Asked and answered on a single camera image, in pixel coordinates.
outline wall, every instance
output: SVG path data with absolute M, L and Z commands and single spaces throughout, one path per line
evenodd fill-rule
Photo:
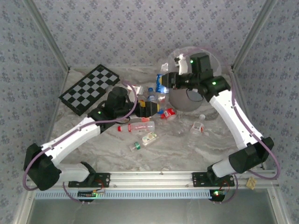
M 280 182 L 299 223 L 299 3 L 281 0 L 237 72 L 256 127 L 274 139 Z M 273 160 L 268 167 L 274 168 Z
M 212 47 L 232 63 L 263 0 L 35 0 L 69 66 L 151 65 Z
M 43 143 L 64 72 L 22 1 L 0 1 L 0 223 L 11 223 L 26 148 Z

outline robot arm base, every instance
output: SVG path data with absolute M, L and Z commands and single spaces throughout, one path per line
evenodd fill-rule
M 24 162 L 24 171 L 31 160 L 41 151 L 42 148 L 35 143 L 28 147 Z M 60 173 L 61 170 L 57 169 L 51 158 L 45 154 L 41 155 L 28 171 L 29 177 L 40 190 L 47 190 L 54 186 L 59 180 Z
M 262 142 L 272 150 L 274 142 L 270 137 L 262 139 Z M 211 182 L 214 182 L 228 174 L 242 174 L 265 162 L 268 156 L 269 153 L 259 142 L 253 145 L 249 144 L 246 148 L 231 154 L 228 158 L 209 166 L 207 176 Z

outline blue plastic wrapper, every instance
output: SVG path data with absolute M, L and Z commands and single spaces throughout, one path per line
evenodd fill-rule
M 169 89 L 163 86 L 162 83 L 162 74 L 157 74 L 157 81 L 156 81 L 156 92 L 159 93 L 169 93 Z

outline aluminum frame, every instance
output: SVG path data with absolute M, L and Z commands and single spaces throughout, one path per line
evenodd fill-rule
M 258 174 L 267 177 L 274 176 L 275 170 L 255 170 Z M 128 171 L 128 172 L 110 172 L 110 187 L 109 190 L 178 190 L 178 189 L 218 189 L 218 187 L 193 187 L 192 173 L 198 171 Z M 247 189 L 246 183 L 251 173 L 236 174 L 239 182 L 239 189 Z M 260 178 L 257 180 L 255 189 L 267 189 L 269 198 L 273 207 L 273 211 L 278 224 L 292 224 L 289 214 L 286 209 L 285 202 L 282 198 L 282 193 L 277 180 L 268 181 Z M 33 187 L 34 184 L 28 180 L 28 185 Z M 51 190 L 63 190 L 62 183 L 57 183 Z M 14 217 L 14 224 L 26 224 L 33 200 L 35 191 L 26 191 L 18 205 L 17 212 Z

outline marble surface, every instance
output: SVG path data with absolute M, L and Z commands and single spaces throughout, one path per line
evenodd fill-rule
M 80 72 L 71 70 L 64 90 L 67 90 L 90 69 Z M 111 68 L 131 84 L 154 87 L 156 71 L 154 68 Z M 77 125 L 93 108 L 107 96 L 103 96 L 82 116 L 60 103 L 51 139 L 54 139 Z M 156 121 L 156 132 L 161 136 L 152 145 L 138 152 L 131 152 L 129 144 L 139 138 L 136 134 L 120 133 L 114 125 L 101 135 L 90 139 L 75 149 L 63 163 L 88 162 L 97 171 L 183 171 L 206 170 L 206 168 L 225 158 L 236 150 L 232 134 L 217 111 L 205 100 L 193 112 L 177 112 L 178 123 Z M 199 115 L 204 114 L 205 133 L 198 139 L 195 148 L 189 148 L 186 140 L 190 127 Z

